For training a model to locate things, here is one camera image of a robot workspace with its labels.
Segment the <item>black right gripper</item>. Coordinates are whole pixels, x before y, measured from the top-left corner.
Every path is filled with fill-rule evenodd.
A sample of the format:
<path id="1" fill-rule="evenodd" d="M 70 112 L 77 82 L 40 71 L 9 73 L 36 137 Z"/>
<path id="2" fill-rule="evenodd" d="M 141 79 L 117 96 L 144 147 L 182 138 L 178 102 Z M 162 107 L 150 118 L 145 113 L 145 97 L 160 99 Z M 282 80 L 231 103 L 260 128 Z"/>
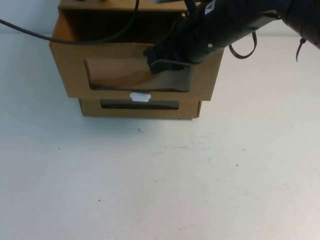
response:
<path id="1" fill-rule="evenodd" d="M 160 43 L 144 50 L 143 55 L 153 75 L 164 70 L 181 71 L 198 63 L 191 57 L 196 25 L 195 17 L 180 17 Z"/>

